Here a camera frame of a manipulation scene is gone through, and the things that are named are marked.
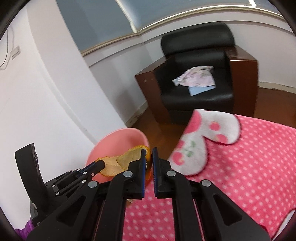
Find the purple sleeve left forearm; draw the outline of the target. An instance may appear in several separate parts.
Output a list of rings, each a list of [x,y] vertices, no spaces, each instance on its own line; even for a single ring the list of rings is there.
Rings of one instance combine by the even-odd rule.
[[[18,234],[18,236],[22,239],[22,240],[26,240],[28,235],[30,234],[31,231],[34,230],[34,225],[32,223],[31,220],[29,220],[26,224],[25,227],[22,229],[15,229],[15,232]]]

